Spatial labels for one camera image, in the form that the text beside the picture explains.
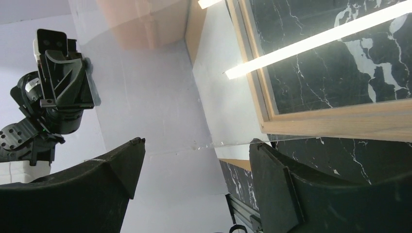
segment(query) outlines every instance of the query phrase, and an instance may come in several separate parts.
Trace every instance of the robotic arm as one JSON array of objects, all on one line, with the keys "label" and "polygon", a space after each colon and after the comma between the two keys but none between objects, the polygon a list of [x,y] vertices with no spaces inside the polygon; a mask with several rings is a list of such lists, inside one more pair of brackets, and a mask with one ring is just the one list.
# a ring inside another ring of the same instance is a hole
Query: robotic arm
[{"label": "robotic arm", "polygon": [[51,163],[56,144],[65,142],[62,135],[78,130],[83,110],[94,107],[76,40],[39,29],[34,50],[38,71],[24,75],[10,91],[26,117],[0,131],[0,162]]}]

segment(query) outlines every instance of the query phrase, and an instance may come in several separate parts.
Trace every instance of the fluorescent light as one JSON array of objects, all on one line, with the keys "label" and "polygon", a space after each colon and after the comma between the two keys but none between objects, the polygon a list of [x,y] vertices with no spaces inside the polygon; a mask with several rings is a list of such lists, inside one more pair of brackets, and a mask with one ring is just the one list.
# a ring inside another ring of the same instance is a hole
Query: fluorescent light
[{"label": "fluorescent light", "polygon": [[202,9],[208,8],[222,0],[199,0],[198,3]]},{"label": "fluorescent light", "polygon": [[249,72],[276,63],[285,58],[292,57],[326,43],[341,39],[345,36],[360,32],[362,30],[368,29],[410,12],[412,12],[412,0],[400,2],[393,6],[384,8],[377,12],[357,18],[351,22],[327,30],[326,32],[319,33],[307,39],[296,42],[292,45],[278,49],[274,52],[258,57],[252,61],[238,65],[226,71],[225,74],[229,79],[242,77]]}]

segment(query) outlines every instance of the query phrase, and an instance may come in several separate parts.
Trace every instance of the white wall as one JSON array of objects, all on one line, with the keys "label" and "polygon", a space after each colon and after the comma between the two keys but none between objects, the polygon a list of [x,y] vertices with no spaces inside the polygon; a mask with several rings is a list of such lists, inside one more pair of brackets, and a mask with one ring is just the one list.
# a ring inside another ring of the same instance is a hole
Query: white wall
[{"label": "white wall", "polygon": [[0,0],[0,24],[68,14],[68,0]]},{"label": "white wall", "polygon": [[95,1],[71,0],[82,52],[93,64],[106,148],[140,136],[146,157],[122,233],[227,232],[222,170],[183,41],[157,50],[122,50]]},{"label": "white wall", "polygon": [[[77,37],[71,15],[0,25],[0,41],[2,43],[0,53],[3,54],[0,58],[0,100],[2,105],[0,128],[17,123],[24,118],[18,109],[18,105],[9,93],[11,88],[17,84],[24,74],[37,70],[36,61],[33,56],[33,40],[36,30],[39,28],[64,31],[69,38]],[[80,129],[73,134],[66,135],[65,139],[65,144],[56,146],[55,162],[53,162],[51,167],[52,173],[79,164],[84,159],[93,158],[105,153],[95,110],[85,111]],[[16,165],[9,164],[15,170],[10,169],[10,167],[7,168],[7,163],[1,164],[1,167],[4,167],[2,173],[4,176],[0,177],[4,178],[5,183],[9,183],[10,180],[13,180],[13,182],[29,182],[36,178],[36,176],[44,176],[50,172],[48,166],[36,166],[29,169],[27,165],[24,165],[26,168],[24,169],[22,163],[13,162]],[[22,177],[19,175],[21,171],[31,169],[34,169],[31,173],[37,174],[34,177]],[[10,172],[13,175],[8,177],[7,173]]]},{"label": "white wall", "polygon": [[249,160],[249,143],[254,138],[268,141],[260,132],[247,79],[229,80],[224,74],[241,63],[235,30],[221,1],[207,9],[193,75],[217,156],[222,159]]}]

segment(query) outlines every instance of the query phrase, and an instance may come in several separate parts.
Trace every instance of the transparent acrylic panel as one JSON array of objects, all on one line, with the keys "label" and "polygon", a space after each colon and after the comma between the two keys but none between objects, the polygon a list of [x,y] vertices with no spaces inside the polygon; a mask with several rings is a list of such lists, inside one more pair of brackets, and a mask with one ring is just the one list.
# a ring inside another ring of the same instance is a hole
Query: transparent acrylic panel
[{"label": "transparent acrylic panel", "polygon": [[[261,55],[402,2],[245,1]],[[411,31],[405,14],[268,65],[275,108],[288,114],[410,98]]]},{"label": "transparent acrylic panel", "polygon": [[149,154],[269,141],[247,79],[224,74],[242,63],[224,1],[69,3],[108,150],[137,136]]}]

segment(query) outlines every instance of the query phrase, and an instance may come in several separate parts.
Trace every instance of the marble tile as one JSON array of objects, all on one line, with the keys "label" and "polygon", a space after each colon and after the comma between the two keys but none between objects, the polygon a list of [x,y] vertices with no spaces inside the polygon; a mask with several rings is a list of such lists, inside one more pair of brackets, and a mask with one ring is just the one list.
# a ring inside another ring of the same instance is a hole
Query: marble tile
[{"label": "marble tile", "polygon": [[[263,53],[396,4],[250,0]],[[267,66],[281,114],[409,98],[412,15]]]},{"label": "marble tile", "polygon": [[253,188],[252,172],[241,167],[220,161],[227,189],[234,197],[259,211]]},{"label": "marble tile", "polygon": [[321,137],[277,142],[276,147],[302,164],[355,183],[374,184],[412,167],[412,143]]}]

